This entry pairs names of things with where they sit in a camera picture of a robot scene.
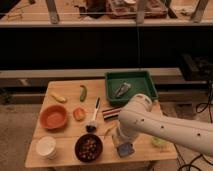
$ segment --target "wooden table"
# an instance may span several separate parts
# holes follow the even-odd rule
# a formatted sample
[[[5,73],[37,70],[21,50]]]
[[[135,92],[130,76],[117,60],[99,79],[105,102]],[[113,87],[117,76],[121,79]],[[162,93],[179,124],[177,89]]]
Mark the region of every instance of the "wooden table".
[[[79,97],[82,91],[80,85],[85,85],[88,89],[85,102],[79,101]],[[147,162],[177,158],[177,153],[172,143],[167,143],[166,147],[162,149],[156,148],[151,143],[152,136],[146,134],[140,134],[139,138],[134,142],[134,148],[136,151],[134,154],[125,158],[120,158],[118,156],[117,151],[114,148],[111,135],[108,134],[104,138],[105,131],[117,123],[117,120],[108,122],[103,120],[101,111],[112,108],[112,106],[110,106],[106,100],[105,81],[103,79],[50,82],[46,91],[41,111],[50,105],[58,104],[58,102],[55,101],[55,99],[53,99],[50,95],[52,91],[57,92],[68,99],[67,103],[63,104],[63,106],[65,106],[69,112],[68,125],[62,131],[50,132],[43,129],[40,123],[37,122],[26,157],[25,166],[27,168],[87,165],[79,161],[74,153],[74,146],[77,139],[83,134],[86,134],[85,123],[87,119],[82,122],[75,121],[72,115],[72,111],[76,107],[83,107],[86,110],[87,118],[89,118],[93,113],[97,97],[100,97],[101,99],[101,107],[97,116],[99,127],[95,134],[98,135],[103,141],[104,148],[101,156],[91,164],[113,165],[116,163],[141,161]],[[156,113],[156,117],[158,114],[162,114],[160,105],[157,101],[154,102],[153,112]],[[53,136],[56,138],[57,157],[53,160],[43,159],[38,156],[35,151],[35,145],[37,141],[43,136]]]

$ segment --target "white cup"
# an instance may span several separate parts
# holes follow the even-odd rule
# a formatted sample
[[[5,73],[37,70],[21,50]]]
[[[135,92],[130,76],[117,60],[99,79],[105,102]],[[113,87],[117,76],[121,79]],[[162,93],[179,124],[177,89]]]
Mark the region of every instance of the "white cup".
[[[38,155],[54,159],[56,156],[56,140],[53,137],[42,137],[36,144],[36,152]]]

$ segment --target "plastic tray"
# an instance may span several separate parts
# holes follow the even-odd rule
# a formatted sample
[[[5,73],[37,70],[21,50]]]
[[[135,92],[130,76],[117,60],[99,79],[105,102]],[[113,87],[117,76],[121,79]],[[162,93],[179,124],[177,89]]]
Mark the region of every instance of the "plastic tray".
[[[124,82],[130,83],[131,88],[120,98],[114,93]],[[105,74],[106,95],[111,105],[125,105],[135,94],[142,93],[152,101],[158,99],[157,91],[148,71],[107,72]]]

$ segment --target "toy fish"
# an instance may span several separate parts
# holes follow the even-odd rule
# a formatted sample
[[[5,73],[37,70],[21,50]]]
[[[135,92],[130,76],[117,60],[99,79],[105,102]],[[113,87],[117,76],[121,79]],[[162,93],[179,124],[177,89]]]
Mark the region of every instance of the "toy fish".
[[[115,91],[114,97],[120,98],[131,88],[131,84],[124,82],[121,86]]]

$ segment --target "box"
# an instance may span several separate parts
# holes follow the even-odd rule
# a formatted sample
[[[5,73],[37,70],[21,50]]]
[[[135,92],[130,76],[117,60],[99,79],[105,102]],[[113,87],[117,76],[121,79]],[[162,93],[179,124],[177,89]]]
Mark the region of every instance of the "box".
[[[115,98],[115,91],[124,82],[131,84],[131,88],[120,98]],[[112,106],[125,105],[135,94],[142,93],[152,101],[158,99],[157,91],[148,71],[107,72],[105,73],[107,100]]]
[[[135,18],[138,10],[138,1],[136,4],[127,5],[125,2],[119,0],[107,0],[106,11],[110,18]],[[166,18],[168,8],[161,0],[148,0],[145,9],[145,18]]]

